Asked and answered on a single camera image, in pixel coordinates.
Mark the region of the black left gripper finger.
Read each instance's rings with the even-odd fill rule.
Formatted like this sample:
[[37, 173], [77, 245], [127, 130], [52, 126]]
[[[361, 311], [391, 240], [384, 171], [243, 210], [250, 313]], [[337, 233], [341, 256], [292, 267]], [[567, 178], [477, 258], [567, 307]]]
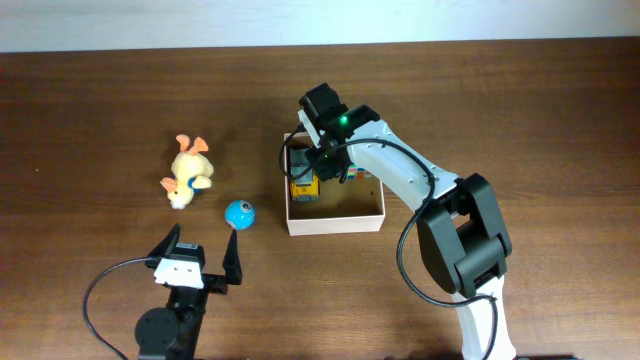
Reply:
[[242, 284], [243, 272], [239, 258], [238, 233], [235, 229], [231, 231], [226, 252], [223, 258], [222, 267], [225, 271], [225, 278], [228, 284]]
[[161, 240], [147, 255], [148, 259], [145, 261], [147, 268], [157, 268], [160, 261], [165, 258], [169, 258], [179, 242], [181, 226], [175, 224], [169, 233]]

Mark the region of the blue ball toy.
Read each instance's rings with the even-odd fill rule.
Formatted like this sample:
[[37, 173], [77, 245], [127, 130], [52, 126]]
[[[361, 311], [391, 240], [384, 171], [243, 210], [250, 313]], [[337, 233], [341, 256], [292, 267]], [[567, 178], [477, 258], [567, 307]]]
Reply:
[[224, 218], [231, 228], [246, 230], [253, 225], [256, 212], [253, 205], [246, 200], [236, 200], [227, 206]]

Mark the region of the colourful puzzle cube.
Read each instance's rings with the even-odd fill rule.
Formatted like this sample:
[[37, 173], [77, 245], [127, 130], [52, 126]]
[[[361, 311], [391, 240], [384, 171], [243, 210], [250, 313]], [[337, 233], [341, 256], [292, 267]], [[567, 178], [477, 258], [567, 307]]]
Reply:
[[359, 179], [367, 179], [372, 178], [373, 174], [367, 171], [362, 167], [358, 167], [355, 164], [349, 166], [347, 171], [347, 179], [348, 180], [359, 180]]

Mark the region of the yellow grey toy truck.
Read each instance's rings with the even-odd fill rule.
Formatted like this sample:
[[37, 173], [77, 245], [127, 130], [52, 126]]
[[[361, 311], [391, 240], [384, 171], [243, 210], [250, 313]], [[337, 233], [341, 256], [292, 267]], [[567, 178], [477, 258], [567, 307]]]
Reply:
[[305, 172], [310, 166], [305, 152], [305, 149], [289, 150], [290, 174], [294, 177], [290, 181], [290, 193], [291, 200], [296, 202], [319, 199], [319, 179], [313, 170]]

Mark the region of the yellow plush duck toy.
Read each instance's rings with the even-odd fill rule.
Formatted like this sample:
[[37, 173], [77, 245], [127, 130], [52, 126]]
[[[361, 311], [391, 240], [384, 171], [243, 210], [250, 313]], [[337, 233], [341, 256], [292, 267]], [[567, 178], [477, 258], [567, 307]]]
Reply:
[[201, 137], [191, 140], [186, 134], [178, 134], [179, 153], [171, 164], [172, 177], [164, 177], [160, 185], [166, 191], [173, 209], [184, 209], [201, 190], [212, 187], [214, 173], [212, 163], [203, 155], [209, 150]]

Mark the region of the pink cardboard box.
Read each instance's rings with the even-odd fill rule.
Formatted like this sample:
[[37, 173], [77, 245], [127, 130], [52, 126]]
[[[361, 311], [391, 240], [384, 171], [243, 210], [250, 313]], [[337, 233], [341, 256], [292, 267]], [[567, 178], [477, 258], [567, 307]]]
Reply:
[[284, 179], [285, 219], [291, 236], [377, 232], [385, 220], [382, 182], [375, 176], [319, 183], [319, 198], [293, 201]]

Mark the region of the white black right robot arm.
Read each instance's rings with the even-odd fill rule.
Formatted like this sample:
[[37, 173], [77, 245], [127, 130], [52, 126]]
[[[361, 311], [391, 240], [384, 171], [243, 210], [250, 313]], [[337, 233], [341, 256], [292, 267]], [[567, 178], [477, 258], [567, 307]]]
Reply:
[[[397, 244], [403, 281], [422, 300], [455, 309], [466, 359], [514, 359], [503, 303], [506, 259], [512, 243], [489, 182], [446, 171], [412, 149], [373, 109], [348, 108], [323, 83], [299, 100], [301, 129], [312, 146], [309, 170], [320, 180], [345, 180], [357, 165], [380, 180], [413, 215]], [[436, 300], [409, 278], [403, 249], [411, 230], [418, 234], [423, 264], [451, 300]]]

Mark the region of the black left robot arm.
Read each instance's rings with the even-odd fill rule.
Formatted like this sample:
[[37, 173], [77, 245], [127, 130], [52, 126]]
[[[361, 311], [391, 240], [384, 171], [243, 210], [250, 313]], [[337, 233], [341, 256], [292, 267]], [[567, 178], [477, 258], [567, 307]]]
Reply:
[[136, 324], [140, 359], [193, 359], [208, 297], [225, 295], [229, 286], [243, 281], [236, 230], [227, 243], [222, 275], [203, 271], [204, 248], [182, 242], [180, 232], [174, 225], [145, 261], [154, 271], [154, 281], [170, 293], [165, 306], [145, 312]]

